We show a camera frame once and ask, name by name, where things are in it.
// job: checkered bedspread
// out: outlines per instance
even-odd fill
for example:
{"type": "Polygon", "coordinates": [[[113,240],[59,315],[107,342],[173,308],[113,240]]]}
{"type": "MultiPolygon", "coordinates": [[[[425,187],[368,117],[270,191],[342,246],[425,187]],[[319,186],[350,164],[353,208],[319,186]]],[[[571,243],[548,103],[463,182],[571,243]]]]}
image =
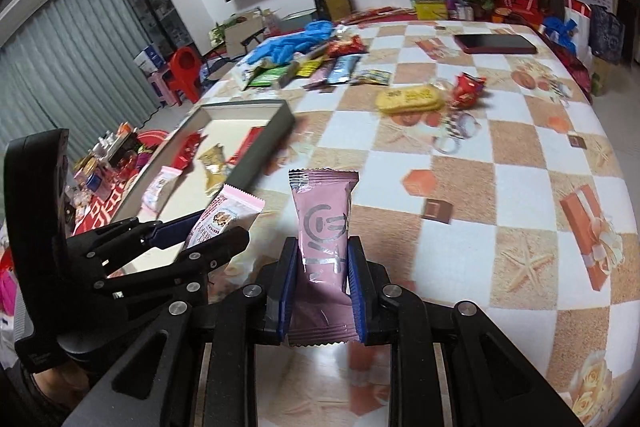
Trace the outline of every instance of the checkered bedspread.
{"type": "MultiPolygon", "coordinates": [[[[374,106],[384,87],[306,92],[306,80],[294,80],[241,92],[228,74],[203,102],[282,97],[297,124],[257,184],[266,209],[250,247],[214,297],[297,235],[289,169],[356,169],[349,232],[367,258],[423,299],[476,302],[586,425],[604,425],[639,376],[640,257],[620,167],[580,89],[525,26],[357,31],[370,48],[358,68],[393,73],[393,86],[453,84],[465,71],[487,78],[486,93],[473,110],[389,118],[374,106]],[[466,55],[458,33],[522,34],[539,52],[466,55]]],[[[283,348],[262,361],[258,410],[268,425],[384,425],[387,350],[283,348]]]]}

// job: pink-edged wrapper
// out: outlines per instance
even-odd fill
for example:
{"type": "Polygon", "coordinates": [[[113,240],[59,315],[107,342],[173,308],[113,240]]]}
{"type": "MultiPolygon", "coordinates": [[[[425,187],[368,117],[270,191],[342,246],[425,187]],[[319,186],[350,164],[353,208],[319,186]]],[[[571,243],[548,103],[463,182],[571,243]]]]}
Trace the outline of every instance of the pink-edged wrapper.
{"type": "Polygon", "coordinates": [[[298,283],[289,344],[312,346],[354,341],[347,286],[347,237],[352,171],[298,170],[289,184],[298,213],[298,283]]]}

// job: gray curtain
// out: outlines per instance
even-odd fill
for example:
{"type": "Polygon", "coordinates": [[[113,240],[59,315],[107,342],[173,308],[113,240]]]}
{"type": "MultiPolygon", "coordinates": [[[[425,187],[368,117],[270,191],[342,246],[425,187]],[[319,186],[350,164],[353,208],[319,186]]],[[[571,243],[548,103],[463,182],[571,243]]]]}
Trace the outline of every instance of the gray curtain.
{"type": "MultiPolygon", "coordinates": [[[[147,43],[127,0],[50,0],[0,50],[0,152],[66,127],[72,163],[121,122],[142,125],[159,107],[133,63],[147,43]]],[[[0,189],[0,217],[2,202],[0,189]]]]}

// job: blue glove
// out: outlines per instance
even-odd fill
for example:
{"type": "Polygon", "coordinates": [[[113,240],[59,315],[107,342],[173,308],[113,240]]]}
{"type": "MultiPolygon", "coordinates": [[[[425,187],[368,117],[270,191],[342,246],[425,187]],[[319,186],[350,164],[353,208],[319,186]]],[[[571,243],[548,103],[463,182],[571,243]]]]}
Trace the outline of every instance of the blue glove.
{"type": "Polygon", "coordinates": [[[329,21],[315,21],[306,25],[305,30],[293,35],[273,37],[258,46],[247,58],[248,64],[268,57],[276,66],[288,64],[295,52],[307,53],[314,46],[329,39],[334,25],[329,21]]]}
{"type": "Polygon", "coordinates": [[[562,22],[558,17],[547,17],[543,22],[546,36],[567,48],[572,55],[577,54],[575,44],[572,42],[569,32],[576,28],[577,23],[573,19],[562,22]]]}

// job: yellow snack package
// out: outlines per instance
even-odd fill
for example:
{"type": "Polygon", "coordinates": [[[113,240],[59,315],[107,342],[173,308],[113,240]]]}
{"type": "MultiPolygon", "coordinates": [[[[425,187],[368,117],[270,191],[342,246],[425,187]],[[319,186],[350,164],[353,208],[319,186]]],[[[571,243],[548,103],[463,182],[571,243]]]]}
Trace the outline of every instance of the yellow snack package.
{"type": "Polygon", "coordinates": [[[204,165],[207,175],[204,192],[207,196],[213,196],[226,180],[227,169],[222,145],[214,145],[211,149],[202,153],[198,160],[204,165]]]}
{"type": "Polygon", "coordinates": [[[438,89],[433,86],[401,87],[387,89],[376,97],[376,107],[385,114],[434,111],[444,105],[438,89]]]}
{"type": "Polygon", "coordinates": [[[322,56],[304,62],[300,65],[300,69],[298,70],[298,73],[296,73],[296,76],[302,76],[303,78],[310,77],[325,60],[327,60],[327,57],[322,56]]]}

